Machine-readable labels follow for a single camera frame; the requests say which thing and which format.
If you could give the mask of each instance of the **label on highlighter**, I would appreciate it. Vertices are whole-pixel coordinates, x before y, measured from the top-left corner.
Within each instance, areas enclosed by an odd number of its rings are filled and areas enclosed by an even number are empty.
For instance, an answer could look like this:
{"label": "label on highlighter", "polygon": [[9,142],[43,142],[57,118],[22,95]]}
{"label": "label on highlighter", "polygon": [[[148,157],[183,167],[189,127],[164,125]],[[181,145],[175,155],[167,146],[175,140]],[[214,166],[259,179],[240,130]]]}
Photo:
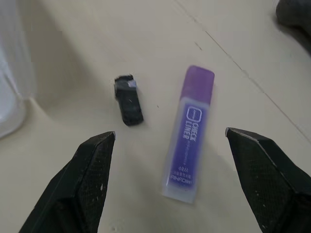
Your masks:
{"label": "label on highlighter", "polygon": [[208,110],[194,104],[185,104],[177,138],[169,182],[193,187],[197,162],[205,133]]}

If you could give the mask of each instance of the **floor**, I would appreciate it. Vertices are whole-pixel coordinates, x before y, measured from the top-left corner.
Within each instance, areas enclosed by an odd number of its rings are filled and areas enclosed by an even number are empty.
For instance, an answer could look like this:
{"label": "floor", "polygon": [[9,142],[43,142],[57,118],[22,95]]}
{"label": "floor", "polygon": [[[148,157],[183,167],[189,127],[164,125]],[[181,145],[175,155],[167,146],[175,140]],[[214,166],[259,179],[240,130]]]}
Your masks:
{"label": "floor", "polygon": [[[37,98],[0,141],[0,225],[17,232],[47,183],[89,137],[116,131],[99,233],[260,233],[226,127],[274,139],[311,175],[311,43],[276,24],[276,0],[28,0],[22,21]],[[161,196],[189,65],[214,95],[194,205]],[[128,128],[114,78],[131,73],[145,122]]]}

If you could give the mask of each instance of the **highlighter cap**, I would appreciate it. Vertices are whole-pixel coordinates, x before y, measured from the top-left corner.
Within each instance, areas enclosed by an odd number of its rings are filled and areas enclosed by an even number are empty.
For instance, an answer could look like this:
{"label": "highlighter cap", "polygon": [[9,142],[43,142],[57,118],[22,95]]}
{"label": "highlighter cap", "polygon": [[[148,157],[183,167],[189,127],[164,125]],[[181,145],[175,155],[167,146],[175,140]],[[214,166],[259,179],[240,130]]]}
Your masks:
{"label": "highlighter cap", "polygon": [[190,99],[210,104],[215,74],[207,69],[190,66],[187,70],[180,98]]}

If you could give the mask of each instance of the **black object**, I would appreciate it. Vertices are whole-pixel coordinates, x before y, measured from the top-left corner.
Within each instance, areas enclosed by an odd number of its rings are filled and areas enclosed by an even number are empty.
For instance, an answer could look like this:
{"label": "black object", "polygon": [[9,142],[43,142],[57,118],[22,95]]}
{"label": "black object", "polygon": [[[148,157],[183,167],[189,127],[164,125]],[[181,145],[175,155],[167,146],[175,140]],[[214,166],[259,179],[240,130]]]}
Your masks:
{"label": "black object", "polygon": [[277,144],[227,128],[242,189],[263,233],[311,233],[311,177]]}
{"label": "black object", "polygon": [[82,143],[50,181],[20,233],[96,233],[114,141],[114,132],[107,132]]}
{"label": "black object", "polygon": [[123,122],[127,126],[144,121],[137,95],[137,85],[132,75],[120,76],[115,80],[115,94],[119,102]]}
{"label": "black object", "polygon": [[301,27],[311,35],[311,0],[280,0],[276,16],[281,24]]}

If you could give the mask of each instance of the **beige floor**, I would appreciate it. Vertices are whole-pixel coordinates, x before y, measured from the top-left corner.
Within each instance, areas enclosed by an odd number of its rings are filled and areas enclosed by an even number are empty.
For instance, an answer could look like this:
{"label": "beige floor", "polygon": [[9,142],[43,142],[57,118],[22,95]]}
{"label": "beige floor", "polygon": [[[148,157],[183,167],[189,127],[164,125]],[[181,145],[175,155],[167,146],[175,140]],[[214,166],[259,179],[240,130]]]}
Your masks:
{"label": "beige floor", "polygon": [[[0,226],[15,233],[51,177],[89,137],[117,140],[100,233],[259,233],[225,128],[274,139],[311,175],[311,56],[275,23],[276,1],[20,1],[36,100],[0,141]],[[186,69],[216,74],[194,205],[160,194]],[[132,73],[145,122],[128,128],[114,78]]]}

